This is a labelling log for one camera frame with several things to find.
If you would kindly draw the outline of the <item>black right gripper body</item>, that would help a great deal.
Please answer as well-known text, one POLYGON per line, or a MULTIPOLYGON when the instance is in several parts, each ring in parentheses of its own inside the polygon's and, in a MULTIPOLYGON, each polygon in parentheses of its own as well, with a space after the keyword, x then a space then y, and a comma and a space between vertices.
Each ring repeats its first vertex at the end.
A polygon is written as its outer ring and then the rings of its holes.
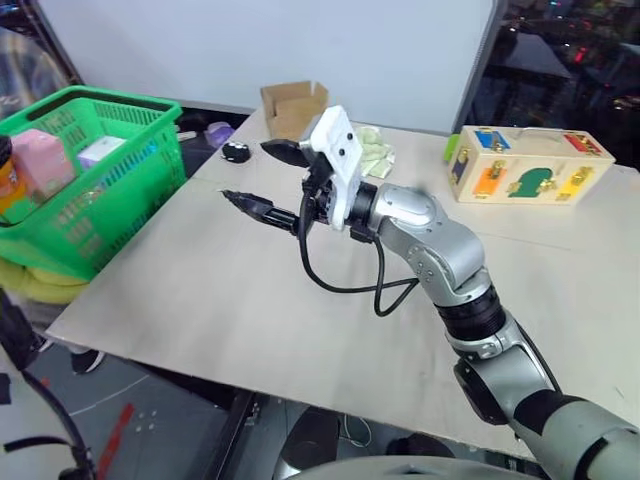
POLYGON ((311 226, 313 222, 329 224, 333 173, 333 168, 323 153, 317 154, 311 161, 308 175, 302 182, 303 200, 300 207, 302 225, 311 226))

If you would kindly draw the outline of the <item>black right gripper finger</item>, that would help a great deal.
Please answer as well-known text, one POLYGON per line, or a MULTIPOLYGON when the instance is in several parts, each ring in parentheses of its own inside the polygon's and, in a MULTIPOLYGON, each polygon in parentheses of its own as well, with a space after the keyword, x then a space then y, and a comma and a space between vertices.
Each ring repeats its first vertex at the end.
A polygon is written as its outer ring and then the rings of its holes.
POLYGON ((309 162, 300 145, 288 139, 273 139, 260 144, 262 150, 271 157, 291 166, 308 168, 309 162))
POLYGON ((298 232, 299 217, 276 207, 272 201, 251 193, 227 189, 222 190, 221 193, 225 199, 253 220, 288 233, 298 232))

